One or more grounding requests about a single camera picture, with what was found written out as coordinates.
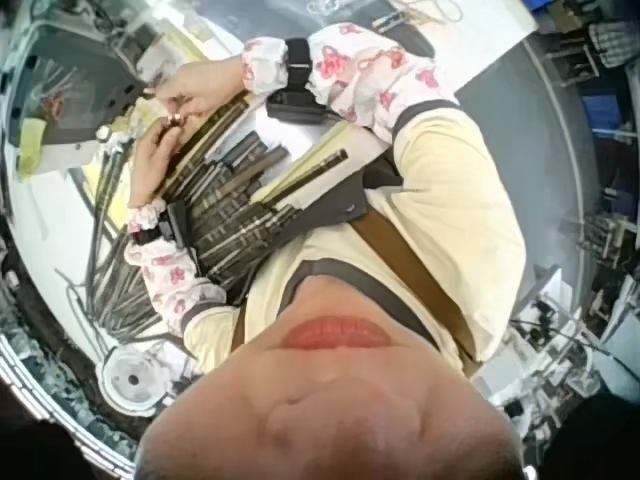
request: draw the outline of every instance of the white table surface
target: white table surface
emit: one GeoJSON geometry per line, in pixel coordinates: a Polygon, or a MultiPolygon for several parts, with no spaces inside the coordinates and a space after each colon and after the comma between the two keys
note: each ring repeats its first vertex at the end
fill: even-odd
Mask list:
{"type": "MultiPolygon", "coordinates": [[[[455,90],[536,28],[520,0],[457,2],[464,12],[461,22],[421,27],[435,46],[436,58],[455,90]]],[[[7,147],[5,152],[8,158],[15,156],[10,150],[12,147],[7,147]]],[[[12,231],[32,280],[69,337],[92,360],[98,361],[92,341],[83,333],[67,301],[66,284],[54,271],[61,270],[74,282],[84,280],[93,222],[91,212],[64,172],[38,175],[29,183],[18,182],[14,175],[10,195],[15,212],[12,231]]]]}

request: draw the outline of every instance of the hand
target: hand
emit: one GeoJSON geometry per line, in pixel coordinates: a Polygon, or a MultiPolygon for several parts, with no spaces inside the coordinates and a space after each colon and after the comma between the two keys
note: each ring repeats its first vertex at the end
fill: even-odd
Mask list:
{"type": "Polygon", "coordinates": [[[156,120],[138,139],[131,172],[129,208],[140,208],[150,203],[167,174],[169,160],[178,147],[182,129],[173,127],[167,131],[166,122],[166,118],[156,120]]]}
{"type": "Polygon", "coordinates": [[[240,56],[190,63],[156,89],[167,110],[183,117],[201,115],[224,105],[244,90],[240,56]]]}

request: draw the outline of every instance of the pink floral sleeve cover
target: pink floral sleeve cover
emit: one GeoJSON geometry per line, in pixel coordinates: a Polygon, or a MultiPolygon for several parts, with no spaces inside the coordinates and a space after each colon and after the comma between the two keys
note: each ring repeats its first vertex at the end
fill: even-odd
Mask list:
{"type": "MultiPolygon", "coordinates": [[[[318,103],[346,120],[369,127],[391,142],[393,126],[408,107],[430,100],[455,102],[441,84],[433,60],[406,52],[396,42],[350,23],[331,25],[309,38],[313,73],[307,88],[318,103]]],[[[244,82],[258,95],[287,84],[284,40],[260,37],[243,52],[244,82]]],[[[166,205],[161,199],[128,212],[130,232],[154,228],[166,205]]],[[[160,238],[143,246],[130,244],[125,260],[142,268],[154,309],[169,331],[182,335],[182,318],[197,303],[224,304],[226,293],[196,268],[185,249],[160,238]]]]}
{"type": "MultiPolygon", "coordinates": [[[[331,25],[309,37],[313,72],[307,88],[318,103],[391,142],[393,126],[412,105],[456,102],[432,59],[417,57],[393,40],[351,23],[331,25]]],[[[287,84],[284,40],[248,42],[242,58],[248,90],[267,94],[287,84]]]]}

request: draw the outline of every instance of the brown strap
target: brown strap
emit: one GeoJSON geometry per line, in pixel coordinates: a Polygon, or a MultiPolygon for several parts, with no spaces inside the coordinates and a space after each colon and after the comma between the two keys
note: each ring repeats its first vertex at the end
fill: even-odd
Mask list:
{"type": "Polygon", "coordinates": [[[236,322],[236,328],[233,331],[233,338],[231,339],[231,353],[235,352],[239,347],[244,345],[244,317],[247,313],[246,302],[240,307],[238,312],[238,321],[236,322]]]}
{"type": "Polygon", "coordinates": [[[451,333],[458,348],[462,350],[463,362],[463,353],[466,360],[475,358],[475,343],[462,311],[433,278],[397,228],[371,205],[366,215],[352,220],[350,224],[418,297],[436,321],[451,333]]]}

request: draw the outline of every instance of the lips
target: lips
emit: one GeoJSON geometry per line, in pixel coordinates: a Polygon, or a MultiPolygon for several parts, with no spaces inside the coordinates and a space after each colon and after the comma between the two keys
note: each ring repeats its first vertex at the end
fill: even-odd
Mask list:
{"type": "Polygon", "coordinates": [[[281,348],[322,350],[380,348],[391,345],[391,337],[375,323],[355,317],[322,317],[294,327],[281,348]]]}

